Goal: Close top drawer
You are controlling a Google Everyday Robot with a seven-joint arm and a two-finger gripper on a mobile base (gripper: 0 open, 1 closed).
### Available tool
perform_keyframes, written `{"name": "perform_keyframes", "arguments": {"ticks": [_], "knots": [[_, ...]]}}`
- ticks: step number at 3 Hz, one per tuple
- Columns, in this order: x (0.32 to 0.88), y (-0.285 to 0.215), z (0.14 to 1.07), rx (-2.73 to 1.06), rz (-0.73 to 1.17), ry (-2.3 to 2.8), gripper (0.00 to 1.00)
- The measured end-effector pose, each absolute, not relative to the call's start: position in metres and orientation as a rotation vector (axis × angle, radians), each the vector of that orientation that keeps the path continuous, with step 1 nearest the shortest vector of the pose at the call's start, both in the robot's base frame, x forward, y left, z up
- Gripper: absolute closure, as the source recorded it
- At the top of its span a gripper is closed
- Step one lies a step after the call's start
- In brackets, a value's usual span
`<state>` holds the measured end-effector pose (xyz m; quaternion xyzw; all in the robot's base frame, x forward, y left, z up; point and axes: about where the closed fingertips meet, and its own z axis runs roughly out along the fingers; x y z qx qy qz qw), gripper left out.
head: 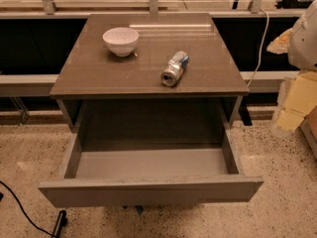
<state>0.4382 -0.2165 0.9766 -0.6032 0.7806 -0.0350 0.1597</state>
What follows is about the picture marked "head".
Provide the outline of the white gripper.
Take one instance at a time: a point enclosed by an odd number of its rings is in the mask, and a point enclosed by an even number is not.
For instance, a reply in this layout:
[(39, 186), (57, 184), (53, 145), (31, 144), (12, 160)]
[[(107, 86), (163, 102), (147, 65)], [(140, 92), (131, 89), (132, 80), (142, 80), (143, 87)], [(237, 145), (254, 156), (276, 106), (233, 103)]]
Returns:
[[(266, 50), (276, 55), (287, 54), (292, 29), (269, 43)], [(277, 108), (271, 119), (271, 132), (285, 138), (303, 123), (317, 106), (317, 72), (303, 70), (295, 78), (286, 78), (280, 85)]]

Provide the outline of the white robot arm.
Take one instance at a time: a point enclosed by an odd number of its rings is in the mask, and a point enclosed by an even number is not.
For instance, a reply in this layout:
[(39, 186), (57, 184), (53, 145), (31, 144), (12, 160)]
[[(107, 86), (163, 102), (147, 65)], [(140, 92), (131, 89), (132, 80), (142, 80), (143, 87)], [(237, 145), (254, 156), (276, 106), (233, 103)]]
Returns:
[(286, 78), (280, 85), (271, 120), (271, 132), (283, 138), (291, 135), (317, 106), (317, 0), (266, 50), (287, 54), (288, 62), (300, 69), (296, 77)]

